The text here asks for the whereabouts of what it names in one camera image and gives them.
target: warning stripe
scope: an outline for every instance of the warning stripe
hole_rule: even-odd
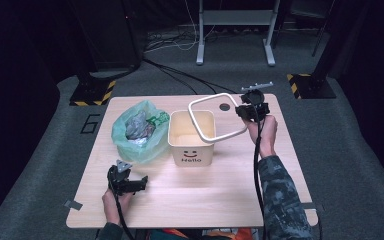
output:
[[[310,74],[288,74],[287,75],[289,85],[291,85],[291,89],[292,89],[292,93],[294,94],[294,97],[296,99],[301,99],[301,95],[299,94],[299,89],[298,89],[297,84],[295,82],[296,76],[309,77],[311,75]]]
[[[111,93],[114,90],[115,82],[116,81],[112,81],[108,85],[108,89],[107,89],[104,97],[102,98],[102,100],[99,100],[99,101],[73,101],[73,102],[70,102],[70,105],[71,106],[96,106],[96,105],[100,106],[100,105],[107,104],[107,102],[111,96]]]

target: white bin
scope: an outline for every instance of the white bin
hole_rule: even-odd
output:
[[[208,137],[215,137],[213,113],[194,111],[194,115],[203,133]],[[176,111],[171,114],[168,143],[174,162],[179,167],[203,167],[212,162],[214,143],[205,143],[201,140],[188,111]]]

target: black cable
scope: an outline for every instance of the black cable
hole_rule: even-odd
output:
[[[322,220],[321,220],[319,214],[317,214],[317,220],[318,220],[318,222],[319,222],[319,239],[320,239],[320,240],[323,240]]]
[[[182,83],[183,85],[187,86],[187,87],[188,87],[189,89],[191,89],[196,95],[198,95],[198,93],[195,91],[195,89],[193,89],[193,87],[192,87],[191,85],[189,85],[187,82],[178,79],[177,77],[171,75],[170,73],[166,72],[166,71],[165,71],[164,69],[162,69],[162,68],[158,68],[158,69],[159,69],[161,72],[163,72],[163,73],[169,75],[170,77],[172,77],[174,80],[176,80],[176,81]]]
[[[211,34],[205,38],[205,42],[211,43],[211,42],[217,41],[218,39],[241,37],[241,36],[246,36],[246,35],[250,35],[250,34],[258,35],[259,33],[256,33],[255,31],[252,31],[252,30],[244,30],[244,31],[240,31],[238,33],[212,31]]]
[[[165,70],[171,71],[171,72],[173,72],[173,73],[177,73],[177,74],[179,74],[179,75],[183,75],[183,76],[185,76],[185,77],[189,77],[189,78],[192,78],[192,79],[194,79],[194,80],[196,80],[196,81],[198,81],[198,82],[201,82],[202,84],[205,84],[207,87],[209,87],[214,93],[217,93],[217,92],[216,92],[216,90],[215,90],[214,88],[212,88],[210,85],[215,86],[215,87],[219,87],[219,88],[221,88],[221,89],[227,90],[227,91],[232,92],[232,93],[236,93],[235,91],[233,91],[233,90],[231,90],[231,89],[228,89],[228,88],[226,88],[226,87],[220,86],[220,85],[215,84],[215,83],[207,82],[207,81],[205,81],[205,80],[202,80],[202,79],[200,79],[200,78],[197,78],[197,77],[195,77],[195,76],[192,76],[192,75],[190,75],[190,74],[187,74],[187,73],[185,73],[185,72],[182,72],[182,71],[180,71],[180,70],[177,70],[177,69],[174,69],[174,68],[171,68],[171,67],[168,67],[168,66],[164,66],[164,65],[161,65],[161,64],[158,64],[158,63],[155,63],[155,62],[153,62],[153,61],[151,61],[151,60],[149,60],[149,59],[143,58],[142,60],[143,60],[144,62],[148,63],[148,64],[151,64],[151,65],[157,67],[157,68],[165,69]]]
[[[120,201],[118,200],[118,195],[115,193],[111,181],[109,183],[110,183],[109,185],[111,187],[111,191],[114,194],[115,204],[117,206],[117,211],[118,211],[118,216],[120,217],[121,226],[123,227],[124,231],[126,232],[127,236],[129,237],[129,239],[130,240],[135,240],[135,238],[132,236],[132,234],[129,231],[129,228],[126,225],[126,222],[124,221],[124,217],[123,217],[123,212],[121,210]]]
[[[179,32],[179,34],[177,36],[169,37],[169,38],[162,38],[161,33],[155,33],[155,34],[148,35],[148,41],[149,42],[148,42],[147,46],[145,47],[145,52],[158,49],[167,43],[179,44],[181,41],[185,41],[185,40],[196,41],[195,34],[192,34],[190,31],[183,31],[181,33],[180,30],[178,30],[178,32]]]
[[[264,219],[264,202],[263,202],[263,197],[261,194],[261,189],[260,189],[260,183],[258,182],[258,159],[259,159],[259,154],[260,154],[260,143],[261,143],[261,132],[263,131],[264,127],[264,122],[263,125],[260,124],[260,119],[258,118],[258,114],[256,116],[257,118],[257,126],[258,126],[258,137],[255,141],[255,151],[254,151],[254,183],[255,183],[255,191],[257,192],[257,198],[258,198],[258,203],[260,205],[260,211]],[[266,239],[267,235],[267,228],[266,228],[266,223],[264,222],[263,225],[263,240]]]
[[[98,228],[98,229],[96,230],[95,239],[98,239],[98,237],[99,237],[99,232],[100,232],[100,229]]]
[[[109,76],[109,77],[94,77],[94,76],[91,76],[91,78],[94,79],[94,80],[97,80],[97,81],[112,81],[112,80],[115,80],[115,79],[118,79],[118,78],[125,77],[125,76],[129,75],[130,73],[136,71],[138,68],[139,68],[139,66],[135,66],[133,68],[129,68],[129,70],[127,72],[118,73],[118,74],[115,74],[115,75],[112,75],[112,76]]]

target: smiley face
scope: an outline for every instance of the smiley face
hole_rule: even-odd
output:
[[[183,151],[183,156],[185,156],[187,158],[194,158],[198,155],[196,154],[196,151],[192,151],[191,155],[189,155],[189,151]]]

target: metal stand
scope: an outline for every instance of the metal stand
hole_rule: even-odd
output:
[[[199,0],[199,45],[196,64],[204,64],[204,25],[269,25],[267,39],[264,39],[264,50],[267,63],[274,66],[275,61],[271,48],[271,39],[276,23],[280,0],[276,0],[272,10],[208,10],[203,9],[203,0]]]

